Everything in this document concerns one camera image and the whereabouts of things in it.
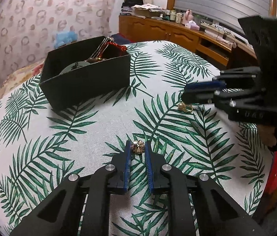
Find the person right hand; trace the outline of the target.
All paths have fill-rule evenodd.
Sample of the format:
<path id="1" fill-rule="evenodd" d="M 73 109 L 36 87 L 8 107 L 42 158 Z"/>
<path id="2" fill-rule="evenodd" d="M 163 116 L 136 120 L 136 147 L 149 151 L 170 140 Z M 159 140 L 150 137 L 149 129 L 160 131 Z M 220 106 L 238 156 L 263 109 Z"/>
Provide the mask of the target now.
<path id="1" fill-rule="evenodd" d="M 273 151 L 277 151 L 277 139 L 275 137 L 275 127 L 257 125 L 258 134 L 262 143 L 270 147 Z"/>

